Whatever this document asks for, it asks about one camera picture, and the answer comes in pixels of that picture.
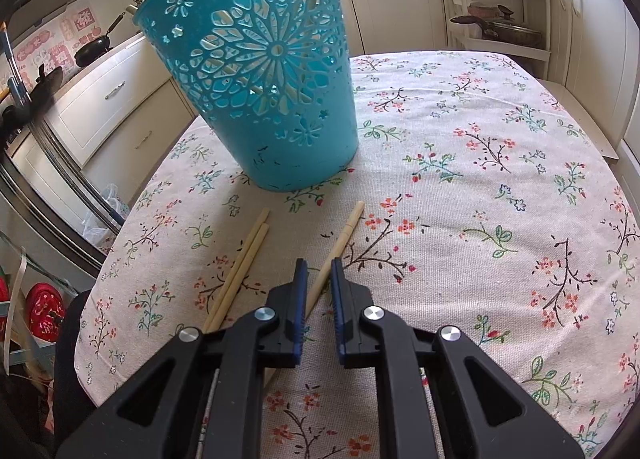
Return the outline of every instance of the drawer handle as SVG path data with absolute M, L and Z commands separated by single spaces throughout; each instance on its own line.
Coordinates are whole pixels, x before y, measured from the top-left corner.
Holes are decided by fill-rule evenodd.
M 116 96 L 116 94 L 118 94 L 118 91 L 124 87 L 124 84 L 126 84 L 126 82 L 122 82 L 120 85 L 118 85 L 113 91 L 107 94 L 104 99 L 108 100 L 109 98 L 113 98 L 114 96 Z
M 142 141 L 138 144 L 138 146 L 136 147 L 136 150 L 138 150 L 140 147 L 142 147 L 142 144 L 144 142 L 146 142 L 146 140 L 148 140 L 151 137 L 151 133 L 152 132 L 153 131 L 149 131 L 149 133 L 144 138 L 142 138 Z

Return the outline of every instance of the metal screw cap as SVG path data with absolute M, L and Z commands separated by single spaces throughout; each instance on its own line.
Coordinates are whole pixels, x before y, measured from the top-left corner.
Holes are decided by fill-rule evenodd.
M 194 327 L 185 327 L 182 331 L 180 331 L 178 336 L 183 342 L 189 343 L 197 340 L 199 337 L 199 333 L 198 330 Z
M 276 312 L 270 307 L 259 307 L 255 310 L 254 316 L 260 321 L 267 321 L 276 316 Z
M 459 340 L 460 334 L 461 334 L 460 329 L 458 329 L 454 325 L 447 325 L 446 327 L 443 327 L 442 329 L 440 329 L 440 335 L 447 342 L 455 342 L 456 340 Z
M 364 316 L 369 320 L 380 320 L 385 315 L 385 310 L 376 305 L 370 305 L 364 310 Z

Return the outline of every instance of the kitchen shelf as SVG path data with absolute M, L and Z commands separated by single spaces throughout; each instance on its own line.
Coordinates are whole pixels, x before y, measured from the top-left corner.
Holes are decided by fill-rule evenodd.
M 482 38 L 469 38 L 458 34 L 454 34 L 454 36 L 468 51 L 488 51 L 492 53 L 510 54 L 541 60 L 542 62 L 548 62 L 549 56 L 551 55 L 551 52 L 545 49 L 525 48 L 524 46 L 517 46 L 516 44 L 497 42 L 496 40 L 484 40 Z

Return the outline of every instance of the utensil holder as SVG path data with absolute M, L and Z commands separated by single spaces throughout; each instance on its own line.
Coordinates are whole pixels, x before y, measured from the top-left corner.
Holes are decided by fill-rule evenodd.
M 258 186 L 311 186 L 353 157 L 340 0 L 145 0 L 134 23 Z

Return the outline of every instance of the floral tablecloth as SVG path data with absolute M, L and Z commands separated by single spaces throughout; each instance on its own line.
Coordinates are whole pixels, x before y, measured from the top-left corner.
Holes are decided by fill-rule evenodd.
M 593 456 L 640 371 L 640 232 L 606 163 L 503 55 L 362 56 L 351 71 L 358 152 L 311 188 L 261 190 L 204 121 L 187 130 L 84 309 L 81 384 L 100 404 L 180 328 L 201 326 L 264 206 L 271 229 L 227 325 L 288 282 L 297 257 L 318 269 L 365 200 L 348 279 L 415 327 L 459 326 Z M 339 367 L 328 295 L 304 338 L 302 365 L 266 394 L 262 457 L 377 457 L 374 375 Z

